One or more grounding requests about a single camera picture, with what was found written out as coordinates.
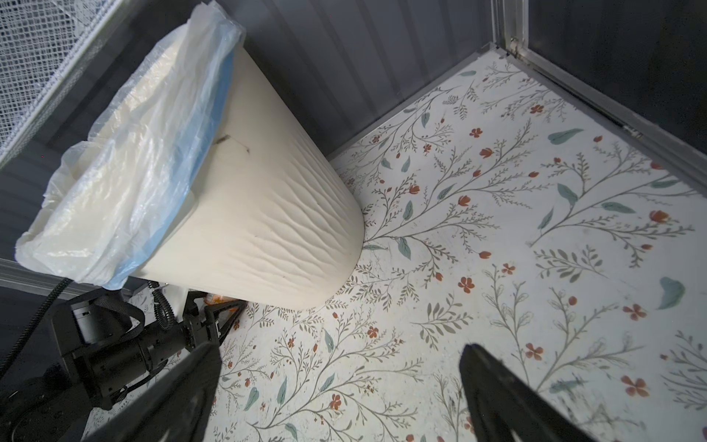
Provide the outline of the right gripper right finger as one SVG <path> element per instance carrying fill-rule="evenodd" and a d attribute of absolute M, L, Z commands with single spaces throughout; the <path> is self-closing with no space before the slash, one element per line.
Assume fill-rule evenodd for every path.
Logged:
<path fill-rule="evenodd" d="M 479 344 L 467 344 L 460 378 L 479 441 L 590 441 Z"/>

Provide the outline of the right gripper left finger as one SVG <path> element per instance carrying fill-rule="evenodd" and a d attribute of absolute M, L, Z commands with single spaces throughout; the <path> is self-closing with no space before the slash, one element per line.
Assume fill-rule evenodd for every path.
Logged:
<path fill-rule="evenodd" d="M 203 441 L 222 368 L 219 347 L 202 344 L 88 441 Z"/>

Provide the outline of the small bottle orange cap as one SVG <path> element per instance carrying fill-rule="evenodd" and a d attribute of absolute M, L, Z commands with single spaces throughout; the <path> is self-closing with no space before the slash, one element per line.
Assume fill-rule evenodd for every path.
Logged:
<path fill-rule="evenodd" d="M 233 308 L 234 302 L 237 302 L 235 298 L 223 297 L 215 294 L 207 294 L 204 298 L 204 304 L 208 306 L 228 304 L 231 308 Z"/>

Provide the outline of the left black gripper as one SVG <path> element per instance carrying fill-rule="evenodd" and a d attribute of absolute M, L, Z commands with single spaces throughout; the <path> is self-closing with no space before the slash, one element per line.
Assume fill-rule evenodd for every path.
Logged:
<path fill-rule="evenodd" d="M 49 404 L 58 409 L 110 409 L 128 393 L 156 377 L 182 350 L 208 340 L 221 345 L 248 303 L 236 299 L 204 307 L 199 322 L 195 300 L 187 295 L 182 321 L 164 329 L 145 322 L 145 313 L 115 292 L 97 289 L 60 305 L 51 327 L 60 362 L 49 370 Z"/>

